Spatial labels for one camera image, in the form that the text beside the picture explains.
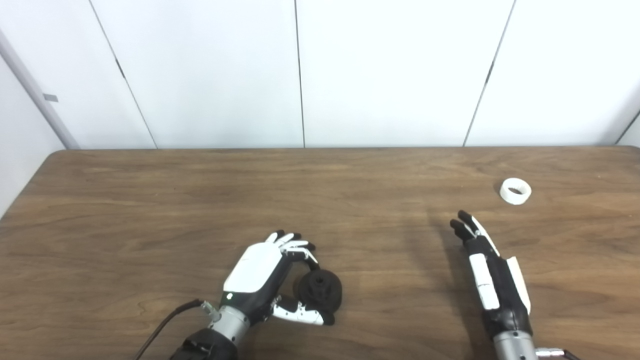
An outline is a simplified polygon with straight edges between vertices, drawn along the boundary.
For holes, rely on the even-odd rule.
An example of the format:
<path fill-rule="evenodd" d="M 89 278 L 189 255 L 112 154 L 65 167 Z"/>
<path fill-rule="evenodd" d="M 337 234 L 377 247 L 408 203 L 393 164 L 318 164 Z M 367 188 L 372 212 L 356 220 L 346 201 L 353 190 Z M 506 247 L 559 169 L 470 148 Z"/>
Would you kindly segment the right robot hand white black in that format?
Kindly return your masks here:
<path fill-rule="evenodd" d="M 467 252 L 487 335 L 532 336 L 531 300 L 518 259 L 502 257 L 480 221 L 465 210 L 459 210 L 449 225 Z"/>

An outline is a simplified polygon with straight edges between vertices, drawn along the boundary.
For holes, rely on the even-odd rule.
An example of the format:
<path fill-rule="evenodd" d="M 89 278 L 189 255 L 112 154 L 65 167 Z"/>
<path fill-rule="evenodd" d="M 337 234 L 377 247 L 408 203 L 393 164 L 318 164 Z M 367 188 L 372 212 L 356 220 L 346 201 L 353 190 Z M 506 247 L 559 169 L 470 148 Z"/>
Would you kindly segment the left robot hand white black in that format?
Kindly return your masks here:
<path fill-rule="evenodd" d="M 302 262 L 311 271 L 320 269 L 313 255 L 316 247 L 301 234 L 277 230 L 264 241 L 250 245 L 222 287 L 220 306 L 240 312 L 249 326 L 270 317 L 311 325 L 333 326 L 327 310 L 280 292 L 293 265 Z"/>

